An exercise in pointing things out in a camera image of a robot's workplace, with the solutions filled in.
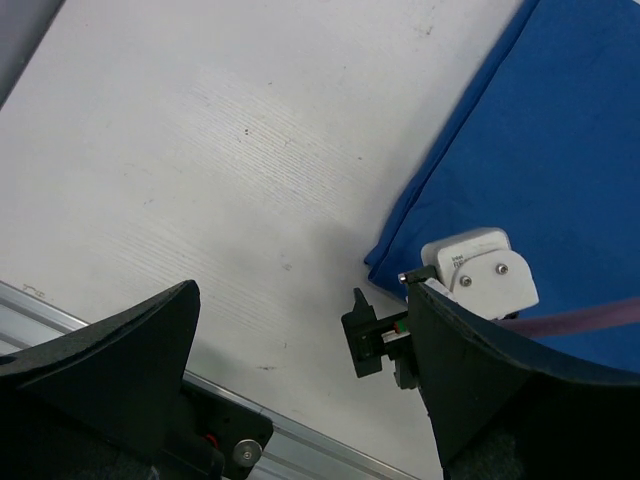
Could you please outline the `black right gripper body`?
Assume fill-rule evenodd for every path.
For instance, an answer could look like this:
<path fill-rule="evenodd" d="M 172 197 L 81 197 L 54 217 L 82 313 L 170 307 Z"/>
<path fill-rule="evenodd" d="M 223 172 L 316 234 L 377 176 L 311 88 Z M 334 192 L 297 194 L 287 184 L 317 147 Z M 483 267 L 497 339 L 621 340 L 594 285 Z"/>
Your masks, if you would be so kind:
<path fill-rule="evenodd" d="M 407 310 L 378 318 L 363 291 L 353 290 L 354 305 L 341 317 L 356 376 L 382 370 L 382 358 L 394 362 L 401 389 L 438 390 L 440 371 L 435 360 L 440 318 L 423 290 L 415 292 Z"/>

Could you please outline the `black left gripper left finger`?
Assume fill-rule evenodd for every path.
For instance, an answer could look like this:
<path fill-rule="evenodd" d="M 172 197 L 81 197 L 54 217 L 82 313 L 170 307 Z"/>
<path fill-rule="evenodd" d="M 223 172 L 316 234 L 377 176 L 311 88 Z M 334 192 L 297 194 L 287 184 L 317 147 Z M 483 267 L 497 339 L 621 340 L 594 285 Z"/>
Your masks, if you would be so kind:
<path fill-rule="evenodd" d="M 2 356 L 2 478 L 152 478 L 199 311 L 187 280 Z"/>

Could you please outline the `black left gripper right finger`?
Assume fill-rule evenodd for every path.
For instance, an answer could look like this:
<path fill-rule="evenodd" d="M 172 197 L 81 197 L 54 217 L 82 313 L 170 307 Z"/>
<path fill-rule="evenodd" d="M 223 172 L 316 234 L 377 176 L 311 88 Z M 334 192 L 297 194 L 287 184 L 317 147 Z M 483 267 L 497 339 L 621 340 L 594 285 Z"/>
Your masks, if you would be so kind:
<path fill-rule="evenodd" d="M 639 377 L 409 289 L 418 389 L 451 479 L 635 479 Z"/>

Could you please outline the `blue surgical drape cloth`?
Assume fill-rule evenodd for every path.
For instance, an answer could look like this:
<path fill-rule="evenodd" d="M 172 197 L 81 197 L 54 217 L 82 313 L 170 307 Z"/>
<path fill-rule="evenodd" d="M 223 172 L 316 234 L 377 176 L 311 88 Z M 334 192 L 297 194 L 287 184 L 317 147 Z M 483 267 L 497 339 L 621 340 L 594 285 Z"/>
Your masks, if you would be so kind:
<path fill-rule="evenodd" d="M 503 229 L 532 316 L 639 294 L 639 5 L 526 1 L 490 50 L 368 253 L 397 298 L 421 248 Z"/>

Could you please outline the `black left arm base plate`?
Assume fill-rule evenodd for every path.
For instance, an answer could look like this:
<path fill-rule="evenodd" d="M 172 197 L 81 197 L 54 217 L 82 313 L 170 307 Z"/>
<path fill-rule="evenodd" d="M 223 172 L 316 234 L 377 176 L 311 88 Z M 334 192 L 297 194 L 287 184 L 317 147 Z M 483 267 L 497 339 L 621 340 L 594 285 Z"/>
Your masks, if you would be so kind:
<path fill-rule="evenodd" d="M 246 479 L 274 432 L 273 421 L 219 393 L 182 382 L 168 438 L 178 457 L 210 479 Z"/>

